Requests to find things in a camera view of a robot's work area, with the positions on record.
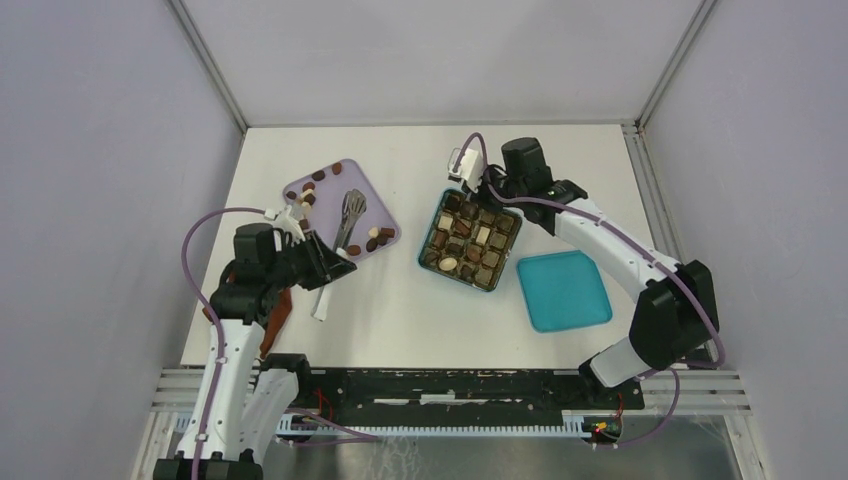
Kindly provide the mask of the metal kitchen tongs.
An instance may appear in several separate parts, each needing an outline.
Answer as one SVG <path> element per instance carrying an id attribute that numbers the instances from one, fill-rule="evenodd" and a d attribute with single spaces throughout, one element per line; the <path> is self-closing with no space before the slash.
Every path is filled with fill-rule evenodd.
<path id="1" fill-rule="evenodd" d="M 367 210 L 365 195 L 358 189 L 352 189 L 345 193 L 341 209 L 341 221 L 335 238 L 333 249 L 341 251 L 341 256 L 347 258 L 347 247 L 353 228 L 360 217 Z M 311 316 L 318 321 L 325 321 L 328 315 L 329 304 L 335 284 L 330 283 L 323 286 L 318 294 Z"/>

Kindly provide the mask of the teal chocolate box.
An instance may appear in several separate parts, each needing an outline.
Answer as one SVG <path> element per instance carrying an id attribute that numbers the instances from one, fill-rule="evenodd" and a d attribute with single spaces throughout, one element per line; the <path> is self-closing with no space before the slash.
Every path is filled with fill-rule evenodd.
<path id="1" fill-rule="evenodd" d="M 437 228 L 441 214 L 454 217 L 450 231 Z M 515 212 L 489 211 L 463 192 L 447 189 L 441 194 L 426 228 L 418 264 L 463 285 L 492 292 L 505 270 L 522 222 L 522 217 Z M 438 268 L 439 261 L 445 257 L 458 260 L 453 271 L 444 272 Z"/>

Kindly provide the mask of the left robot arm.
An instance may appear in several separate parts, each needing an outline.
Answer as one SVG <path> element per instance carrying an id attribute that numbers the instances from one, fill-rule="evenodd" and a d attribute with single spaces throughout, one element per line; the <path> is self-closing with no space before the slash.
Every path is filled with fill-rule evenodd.
<path id="1" fill-rule="evenodd" d="M 206 303 L 210 345 L 198 398 L 175 454 L 156 462 L 155 479 L 262 478 L 285 410 L 314 394 L 302 354 L 272 354 L 253 370 L 280 295 L 324 287 L 356 269 L 316 233 L 293 235 L 269 223 L 238 227 L 233 246 Z"/>

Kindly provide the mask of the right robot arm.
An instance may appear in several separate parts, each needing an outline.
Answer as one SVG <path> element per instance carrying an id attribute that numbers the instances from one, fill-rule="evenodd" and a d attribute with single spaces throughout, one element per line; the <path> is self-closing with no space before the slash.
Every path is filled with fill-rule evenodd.
<path id="1" fill-rule="evenodd" d="M 582 251 L 635 303 L 627 336 L 579 367 L 577 392 L 585 405 L 602 408 L 623 382 L 665 370 L 718 339 L 712 274 L 702 262 L 683 264 L 631 237 L 584 189 L 554 179 L 538 139 L 510 140 L 501 155 L 505 168 L 487 167 L 480 193 Z"/>

